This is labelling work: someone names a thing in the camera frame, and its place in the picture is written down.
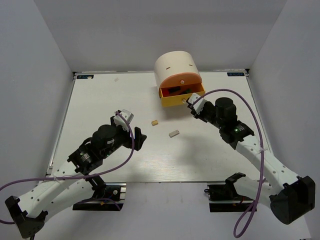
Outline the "yellow drawer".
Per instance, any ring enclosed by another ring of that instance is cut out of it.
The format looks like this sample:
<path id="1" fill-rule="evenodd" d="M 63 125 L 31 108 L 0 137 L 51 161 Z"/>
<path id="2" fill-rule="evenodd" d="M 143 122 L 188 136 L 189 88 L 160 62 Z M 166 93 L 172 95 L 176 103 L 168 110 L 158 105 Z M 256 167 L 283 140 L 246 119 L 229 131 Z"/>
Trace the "yellow drawer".
<path id="1" fill-rule="evenodd" d="M 168 88 L 160 88 L 159 89 L 159 97 L 161 100 L 162 107 L 174 107 L 183 105 L 187 102 L 187 99 L 193 94 L 197 93 L 202 96 L 205 94 L 205 89 L 202 83 L 190 84 L 190 85 L 181 85 L 181 90 L 179 92 L 175 92 L 174 94 L 168 93 Z M 181 94 L 184 90 L 190 88 L 191 93 Z"/>

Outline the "small tan eraser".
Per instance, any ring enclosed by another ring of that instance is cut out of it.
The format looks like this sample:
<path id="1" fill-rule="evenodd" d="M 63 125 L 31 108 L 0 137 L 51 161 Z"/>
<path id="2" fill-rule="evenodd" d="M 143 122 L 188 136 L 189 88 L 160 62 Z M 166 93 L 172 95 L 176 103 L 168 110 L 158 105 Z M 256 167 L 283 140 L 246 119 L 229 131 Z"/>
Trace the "small tan eraser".
<path id="1" fill-rule="evenodd" d="M 151 122 L 151 125 L 152 125 L 152 126 L 156 126 L 156 125 L 158 125 L 158 124 L 159 124 L 159 122 L 158 122 L 157 120 L 154 120 L 154 121 Z"/>

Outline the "orange top drawer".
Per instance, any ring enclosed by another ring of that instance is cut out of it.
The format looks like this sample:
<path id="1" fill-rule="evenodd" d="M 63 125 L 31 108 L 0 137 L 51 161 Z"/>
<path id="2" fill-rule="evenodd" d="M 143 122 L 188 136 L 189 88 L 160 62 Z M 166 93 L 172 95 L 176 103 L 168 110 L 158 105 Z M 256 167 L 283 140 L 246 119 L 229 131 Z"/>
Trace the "orange top drawer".
<path id="1" fill-rule="evenodd" d="M 202 78 L 198 73 L 184 72 L 165 77 L 163 80 L 157 82 L 157 87 L 163 89 L 200 83 L 202 83 Z"/>

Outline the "grey white eraser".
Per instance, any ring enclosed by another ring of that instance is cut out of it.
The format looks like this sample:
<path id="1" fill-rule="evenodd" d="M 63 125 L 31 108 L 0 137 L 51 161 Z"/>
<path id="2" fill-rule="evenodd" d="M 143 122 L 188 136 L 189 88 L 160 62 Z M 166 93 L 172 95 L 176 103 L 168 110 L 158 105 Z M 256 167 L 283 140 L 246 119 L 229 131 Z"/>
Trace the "grey white eraser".
<path id="1" fill-rule="evenodd" d="M 174 131 L 170 132 L 168 135 L 170 138 L 173 138 L 179 134 L 180 134 L 179 130 L 174 130 Z"/>

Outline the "pink highlighter marker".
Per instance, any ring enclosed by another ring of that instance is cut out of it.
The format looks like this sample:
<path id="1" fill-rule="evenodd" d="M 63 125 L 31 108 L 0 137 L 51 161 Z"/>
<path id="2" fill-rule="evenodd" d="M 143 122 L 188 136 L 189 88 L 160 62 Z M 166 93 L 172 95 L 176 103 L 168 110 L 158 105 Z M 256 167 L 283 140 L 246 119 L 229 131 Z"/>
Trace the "pink highlighter marker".
<path id="1" fill-rule="evenodd" d="M 167 91 L 168 93 L 171 95 L 171 94 L 174 94 L 176 92 L 179 92 L 181 90 L 181 87 L 180 86 L 175 86 L 175 87 L 171 87 L 171 88 L 168 88 Z"/>

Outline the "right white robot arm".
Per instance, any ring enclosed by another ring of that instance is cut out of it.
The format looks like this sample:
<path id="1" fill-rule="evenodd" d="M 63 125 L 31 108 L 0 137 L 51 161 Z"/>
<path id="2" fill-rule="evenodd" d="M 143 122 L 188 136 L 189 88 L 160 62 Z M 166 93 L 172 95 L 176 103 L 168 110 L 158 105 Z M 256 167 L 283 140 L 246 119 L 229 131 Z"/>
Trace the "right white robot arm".
<path id="1" fill-rule="evenodd" d="M 253 130 L 238 120 L 232 99 L 220 97 L 211 103 L 194 93 L 187 103 L 194 118 L 218 128 L 222 140 L 249 160 L 266 180 L 253 180 L 237 172 L 229 176 L 224 184 L 212 184 L 205 190 L 211 201 L 253 200 L 260 189 L 259 203 L 267 206 L 286 225 L 315 208 L 316 184 L 313 179 L 299 176 L 269 150 L 262 148 Z"/>

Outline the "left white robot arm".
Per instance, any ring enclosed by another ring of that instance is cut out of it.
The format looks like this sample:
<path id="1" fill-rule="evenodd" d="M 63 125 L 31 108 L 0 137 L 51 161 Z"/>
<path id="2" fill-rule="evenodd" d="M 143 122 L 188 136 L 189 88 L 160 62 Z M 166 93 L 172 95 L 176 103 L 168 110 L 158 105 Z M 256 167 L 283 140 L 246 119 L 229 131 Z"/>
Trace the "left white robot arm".
<path id="1" fill-rule="evenodd" d="M 139 151 L 147 139 L 139 127 L 131 128 L 133 118 L 130 111 L 116 111 L 110 124 L 101 125 L 50 176 L 37 178 L 36 187 L 5 200 L 10 224 L 17 227 L 23 239 L 33 239 L 51 216 L 71 205 L 105 196 L 105 182 L 93 171 L 120 147 Z"/>

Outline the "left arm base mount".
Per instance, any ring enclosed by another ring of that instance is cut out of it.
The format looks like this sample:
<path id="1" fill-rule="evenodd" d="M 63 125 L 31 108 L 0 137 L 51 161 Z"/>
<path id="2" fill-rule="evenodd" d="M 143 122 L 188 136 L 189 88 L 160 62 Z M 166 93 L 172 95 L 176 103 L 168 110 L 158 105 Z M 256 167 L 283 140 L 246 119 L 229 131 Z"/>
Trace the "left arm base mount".
<path id="1" fill-rule="evenodd" d="M 75 203 L 73 211 L 119 212 L 126 196 L 126 183 L 107 183 L 100 176 L 84 180 L 89 196 Z"/>

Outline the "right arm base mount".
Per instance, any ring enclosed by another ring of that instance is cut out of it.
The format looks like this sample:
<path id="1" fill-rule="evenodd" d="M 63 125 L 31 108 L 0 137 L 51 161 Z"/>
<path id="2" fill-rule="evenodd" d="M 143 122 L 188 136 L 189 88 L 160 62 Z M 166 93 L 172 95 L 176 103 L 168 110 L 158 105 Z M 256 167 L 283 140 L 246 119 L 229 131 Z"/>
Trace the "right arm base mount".
<path id="1" fill-rule="evenodd" d="M 249 195 L 241 195 L 236 190 L 235 184 L 240 184 L 241 187 L 258 188 L 258 180 L 247 178 L 244 173 L 234 173 L 229 176 L 224 182 L 208 183 L 204 193 L 208 196 L 209 211 L 211 213 L 243 213 L 256 198 Z"/>

